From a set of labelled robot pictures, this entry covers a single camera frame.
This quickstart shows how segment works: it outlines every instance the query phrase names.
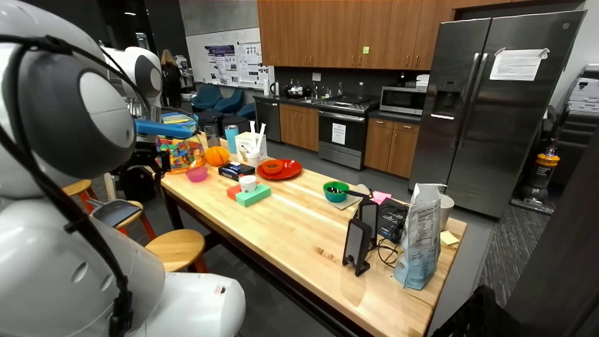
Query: paper sign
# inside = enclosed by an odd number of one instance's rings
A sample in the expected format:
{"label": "paper sign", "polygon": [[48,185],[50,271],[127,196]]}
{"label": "paper sign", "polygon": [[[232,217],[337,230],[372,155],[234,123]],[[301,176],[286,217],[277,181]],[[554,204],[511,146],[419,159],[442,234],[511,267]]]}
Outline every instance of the paper sign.
{"label": "paper sign", "polygon": [[344,123],[333,123],[331,142],[344,144],[344,133],[346,133],[346,125]]}
{"label": "paper sign", "polygon": [[546,52],[546,48],[501,50],[494,58],[488,78],[531,82],[535,80],[541,60],[546,58]]}

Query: person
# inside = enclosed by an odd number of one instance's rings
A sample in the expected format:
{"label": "person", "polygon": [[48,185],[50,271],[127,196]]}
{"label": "person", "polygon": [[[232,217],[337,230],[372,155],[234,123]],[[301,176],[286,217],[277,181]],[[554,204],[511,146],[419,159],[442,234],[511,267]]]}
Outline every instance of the person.
{"label": "person", "polygon": [[180,67],[174,63],[172,52],[168,48],[163,50],[161,67],[165,76],[165,106],[181,106],[181,73]]}

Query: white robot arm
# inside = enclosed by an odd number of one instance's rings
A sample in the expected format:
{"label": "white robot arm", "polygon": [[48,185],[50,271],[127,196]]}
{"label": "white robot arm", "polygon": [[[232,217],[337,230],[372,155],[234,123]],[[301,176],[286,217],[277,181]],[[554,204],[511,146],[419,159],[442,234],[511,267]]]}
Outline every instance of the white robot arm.
{"label": "white robot arm", "polygon": [[[163,75],[161,75],[161,61],[159,58],[140,47],[127,47],[125,50],[116,50],[108,47],[101,47],[105,50],[105,60],[110,63],[114,69],[121,69],[140,90],[140,93],[148,99],[150,103],[150,116],[142,116],[151,121],[159,121],[161,114],[161,91],[163,91]],[[127,91],[127,101],[131,106],[133,116],[142,114],[142,103],[135,101],[135,91]]]}
{"label": "white robot arm", "polygon": [[239,282],[165,273],[58,187],[133,151],[127,103],[101,60],[77,26],[0,2],[0,335],[234,335]]}

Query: countertop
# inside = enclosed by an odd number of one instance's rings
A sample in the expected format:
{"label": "countertop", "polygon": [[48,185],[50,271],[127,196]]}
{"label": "countertop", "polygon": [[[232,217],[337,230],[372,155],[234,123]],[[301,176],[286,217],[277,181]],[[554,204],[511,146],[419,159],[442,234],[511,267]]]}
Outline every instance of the countertop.
{"label": "countertop", "polygon": [[[320,99],[305,99],[305,97],[284,97],[284,95],[254,95],[256,101],[275,101],[286,105],[301,105],[312,108],[329,108],[329,105],[322,103]],[[384,112],[384,110],[370,110],[369,118],[382,118],[382,120],[397,120],[406,123],[419,123],[421,116],[413,114],[397,114],[397,112]]]}
{"label": "countertop", "polygon": [[[370,269],[355,277],[342,266],[346,226],[355,206],[342,211],[331,206],[322,194],[329,179],[305,168],[294,179],[267,181],[271,194],[251,208],[226,196],[236,181],[213,166],[202,183],[191,183],[185,174],[166,174],[161,185],[217,232],[236,237],[369,333],[425,335],[458,245],[442,245],[436,271],[423,290],[404,288],[376,252],[369,258]],[[462,237],[466,223],[449,219],[447,228]]]}

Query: plastic bag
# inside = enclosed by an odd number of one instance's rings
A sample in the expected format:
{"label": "plastic bag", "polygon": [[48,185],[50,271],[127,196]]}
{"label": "plastic bag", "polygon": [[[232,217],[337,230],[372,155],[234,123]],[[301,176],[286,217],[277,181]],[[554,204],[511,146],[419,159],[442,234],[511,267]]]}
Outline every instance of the plastic bag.
{"label": "plastic bag", "polygon": [[432,279],[440,254],[440,183],[415,183],[404,224],[404,254],[393,273],[404,288],[421,290]]}

